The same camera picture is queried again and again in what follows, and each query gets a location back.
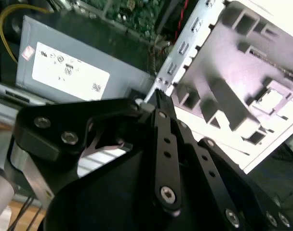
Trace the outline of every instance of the gray power supply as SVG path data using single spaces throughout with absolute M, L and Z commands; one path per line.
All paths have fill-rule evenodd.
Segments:
M 148 45 L 74 12 L 25 16 L 17 86 L 65 103 L 147 93 Z

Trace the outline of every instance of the red wire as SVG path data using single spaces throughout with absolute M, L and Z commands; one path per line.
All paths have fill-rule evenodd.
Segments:
M 187 5 L 188 5 L 188 0 L 185 0 L 184 6 L 181 9 L 181 17 L 180 17 L 179 23 L 177 25 L 177 30 L 175 31 L 175 41 L 174 42 L 176 42 L 177 38 L 179 37 L 179 32 L 181 30 L 181 25 L 182 25 L 182 21 L 183 21 L 183 17 L 184 17 L 184 12 L 185 12 L 185 10 L 187 8 Z

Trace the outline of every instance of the motherboard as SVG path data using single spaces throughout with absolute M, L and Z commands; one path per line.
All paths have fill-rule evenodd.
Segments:
M 164 0 L 83 0 L 85 3 L 105 12 L 108 20 L 133 30 L 146 40 L 155 40 L 155 23 Z

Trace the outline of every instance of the barcode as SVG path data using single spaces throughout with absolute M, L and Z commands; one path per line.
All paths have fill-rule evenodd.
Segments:
M 93 83 L 92 90 L 94 90 L 96 92 L 100 92 L 101 88 L 102 88 L 102 86 L 100 86 L 99 84 Z

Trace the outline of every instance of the bolt head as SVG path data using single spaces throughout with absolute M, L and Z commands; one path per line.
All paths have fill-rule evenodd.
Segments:
M 285 226 L 287 226 L 288 228 L 291 227 L 290 222 L 288 221 L 288 219 L 287 219 L 283 214 L 281 214 L 281 213 L 279 212 L 279 213 L 278 213 L 278 216 L 279 216 L 280 220 L 282 221 L 282 223 L 283 223 Z
M 226 214 L 226 217 L 227 217 L 228 221 L 230 221 L 230 223 L 235 228 L 240 227 L 240 221 L 239 221 L 237 215 L 235 215 L 235 213 L 232 210 L 227 208 L 226 211 L 225 211 L 225 214 Z
M 162 187 L 160 194 L 166 203 L 173 204 L 175 202 L 175 194 L 171 188 L 167 186 Z
M 207 142 L 211 147 L 214 147 L 214 142 L 212 140 L 207 140 Z
M 164 112 L 160 112 L 159 114 L 160 114 L 160 116 L 163 117 L 163 118 L 166 118 L 166 117 L 167 117 L 166 114 L 165 114 Z
M 183 121 L 180 121 L 180 124 L 182 127 L 187 128 L 187 125 Z
M 34 119 L 34 124 L 38 128 L 49 128 L 51 126 L 50 120 L 45 117 L 36 117 Z
M 78 136 L 75 132 L 72 131 L 63 132 L 63 134 L 61 135 L 61 139 L 64 143 L 70 145 L 75 145 L 78 142 Z
M 274 227 L 277 227 L 276 219 L 269 212 L 266 212 L 266 217 Z

